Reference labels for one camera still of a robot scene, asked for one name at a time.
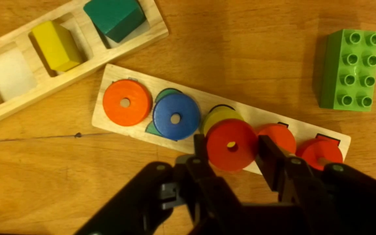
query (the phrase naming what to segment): orange disc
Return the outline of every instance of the orange disc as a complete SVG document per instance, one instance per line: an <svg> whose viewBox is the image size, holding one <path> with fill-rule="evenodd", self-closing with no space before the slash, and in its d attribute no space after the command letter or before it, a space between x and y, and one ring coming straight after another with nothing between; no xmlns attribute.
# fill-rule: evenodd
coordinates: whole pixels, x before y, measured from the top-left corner
<svg viewBox="0 0 376 235"><path fill-rule="evenodd" d="M255 160L257 137L252 126L239 119L226 119L207 133L210 162L224 171L240 171Z"/></svg>
<svg viewBox="0 0 376 235"><path fill-rule="evenodd" d="M102 105L112 122L132 126L149 115L152 97L139 82L124 79L114 82L106 89Z"/></svg>
<svg viewBox="0 0 376 235"><path fill-rule="evenodd" d="M339 147L332 141L324 139L311 139L303 143L295 155L302 157L310 166L320 171L324 169L324 166L318 163L319 158L325 158L330 162L343 163L343 156Z"/></svg>
<svg viewBox="0 0 376 235"><path fill-rule="evenodd" d="M263 125L255 130L257 136L267 135L279 147L287 150L290 153L295 153L297 150L297 143L291 131L285 126L278 123L269 123Z"/></svg>

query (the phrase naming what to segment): wooden shape sorter board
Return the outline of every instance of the wooden shape sorter board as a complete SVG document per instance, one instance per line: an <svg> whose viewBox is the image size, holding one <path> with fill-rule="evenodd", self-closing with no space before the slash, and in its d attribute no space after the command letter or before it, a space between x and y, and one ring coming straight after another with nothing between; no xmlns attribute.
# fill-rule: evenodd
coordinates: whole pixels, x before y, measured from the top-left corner
<svg viewBox="0 0 376 235"><path fill-rule="evenodd" d="M216 95L212 95L206 92L202 92L196 89L192 89L186 86L178 85L173 82L152 77L143 73L135 72L125 68L121 68L112 64L107 64L103 75L100 92L98 93L97 103L95 105L94 115L92 117L92 125L107 131L112 131L122 135L127 135L139 140L143 140L149 143L154 143L170 149L175 149L183 153L194 153L194 138L188 137L184 140L174 141L169 140L158 135L146 133L146 127L152 122L152 111L149 116L137 125L124 127L116 125L105 114L103 109L103 95L105 90L113 83L121 79L137 79L138 82L145 85L152 95L153 100L157 95L166 88L175 88L184 94L193 98L200 108L201 114L204 117L210 109L218 104L230 105L237 112L239 112L244 120L248 122L252 127L262 126L267 123L283 122L288 124L288 129L294 135L297 144L300 145L306 140L316 138L318 134L325 135L337 140L340 140L339 149L345 158L348 152L349 145L351 143L351 137L340 134L338 132L330 131L325 128L321 128L315 125L311 125L305 122L301 122L289 117L284 117L276 113L271 113L265 110L261 110L246 104L242 104L233 100L228 100ZM258 166L255 162L252 162L244 170L251 171L257 174L261 174Z"/></svg>
<svg viewBox="0 0 376 235"><path fill-rule="evenodd" d="M0 38L0 120L169 34L155 1L139 0L147 20L121 42L113 42L97 31L84 12L87 2L70 1ZM71 32L82 64L65 73L49 68L31 33L46 21L54 21Z"/></svg>

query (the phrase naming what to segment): green lego brick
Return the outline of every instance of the green lego brick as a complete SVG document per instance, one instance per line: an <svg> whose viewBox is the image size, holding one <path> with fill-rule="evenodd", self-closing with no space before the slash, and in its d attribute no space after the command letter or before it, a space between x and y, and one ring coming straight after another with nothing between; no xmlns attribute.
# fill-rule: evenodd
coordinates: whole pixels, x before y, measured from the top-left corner
<svg viewBox="0 0 376 235"><path fill-rule="evenodd" d="M91 0L84 11L107 37L120 42L145 20L137 0Z"/></svg>
<svg viewBox="0 0 376 235"><path fill-rule="evenodd" d="M343 29L328 37L320 107L370 111L376 81L376 31Z"/></svg>

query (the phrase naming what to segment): wooden block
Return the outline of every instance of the wooden block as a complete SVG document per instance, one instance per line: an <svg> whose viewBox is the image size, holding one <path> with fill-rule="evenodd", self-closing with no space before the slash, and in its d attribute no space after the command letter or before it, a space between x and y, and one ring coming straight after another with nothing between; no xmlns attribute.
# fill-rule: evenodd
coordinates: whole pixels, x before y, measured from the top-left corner
<svg viewBox="0 0 376 235"><path fill-rule="evenodd" d="M91 0L84 11L115 42L120 42L146 20L137 0Z"/></svg>
<svg viewBox="0 0 376 235"><path fill-rule="evenodd" d="M0 38L0 120L169 34L155 1L140 0L146 21L120 43L105 41L83 9L88 2L72 0ZM72 34L84 63L65 73L50 68L32 34L47 21Z"/></svg>
<svg viewBox="0 0 376 235"><path fill-rule="evenodd" d="M253 128L259 128L268 123L285 123L288 125L288 130L294 135L298 146L303 144L305 141L316 138L318 134L325 135L340 140L338 147L343 155L343 158L345 158L346 153L349 149L349 145L351 143L351 137L340 134L338 132L330 131L325 128L301 122L289 117L281 116L276 113L271 113L246 104L238 103L233 100L228 100L216 95L212 95L206 92L182 86L173 82L168 82L163 79L159 79L143 73L138 73L111 64L108 64L106 66L103 75L100 92L98 93L98 98L95 105L94 115L92 117L93 126L122 135L127 135L129 137L137 138L149 143L154 143L170 149L178 150L183 153L194 153L194 138L192 136L183 140L174 141L158 136L156 134L145 132L147 126L152 122L152 112L142 122L131 127L119 126L114 122L111 122L111 120L106 116L102 107L104 91L109 87L109 85L111 85L112 82L128 78L137 79L138 82L145 85L145 87L151 93L153 100L157 98L161 91L167 88L174 88L181 91L182 93L192 97L195 101L197 101L198 107L200 108L200 112L203 114L203 117L205 114L209 113L209 111L216 105L226 104L234 107L240 114L240 116L242 116L243 119ZM260 170L254 162L245 167L244 170L260 174Z"/></svg>
<svg viewBox="0 0 376 235"><path fill-rule="evenodd" d="M58 23L44 22L32 32L52 70L66 72L83 62L72 34Z"/></svg>

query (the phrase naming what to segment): lego stud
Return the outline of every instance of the lego stud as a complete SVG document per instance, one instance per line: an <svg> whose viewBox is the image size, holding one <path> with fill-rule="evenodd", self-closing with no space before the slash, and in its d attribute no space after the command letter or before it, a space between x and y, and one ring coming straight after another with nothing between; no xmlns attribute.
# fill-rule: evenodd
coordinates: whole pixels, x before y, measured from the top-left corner
<svg viewBox="0 0 376 235"><path fill-rule="evenodd" d="M354 65L358 62L358 56L355 54L346 55L343 59L347 65Z"/></svg>
<svg viewBox="0 0 376 235"><path fill-rule="evenodd" d="M355 83L355 76L353 75L346 75L342 78L342 84L345 86L351 86Z"/></svg>
<svg viewBox="0 0 376 235"><path fill-rule="evenodd" d="M351 33L346 40L349 44L358 44L361 41L361 35L359 33Z"/></svg>
<svg viewBox="0 0 376 235"><path fill-rule="evenodd" d="M365 87L371 87L375 84L375 78L373 76L366 76L361 79L361 85Z"/></svg>
<svg viewBox="0 0 376 235"><path fill-rule="evenodd" d="M358 104L361 106L361 107L369 107L372 105L372 99L365 96L365 97L362 97L358 100Z"/></svg>
<svg viewBox="0 0 376 235"><path fill-rule="evenodd" d="M351 105L353 102L353 98L350 97L349 95L343 95L339 98L339 102L341 105Z"/></svg>
<svg viewBox="0 0 376 235"><path fill-rule="evenodd" d="M371 36L368 37L367 43L370 46L376 46L376 33L374 33L374 34L372 34Z"/></svg>
<svg viewBox="0 0 376 235"><path fill-rule="evenodd" d="M376 56L375 55L370 55L370 56L367 56L364 60L364 64L366 66L375 66L376 65Z"/></svg>

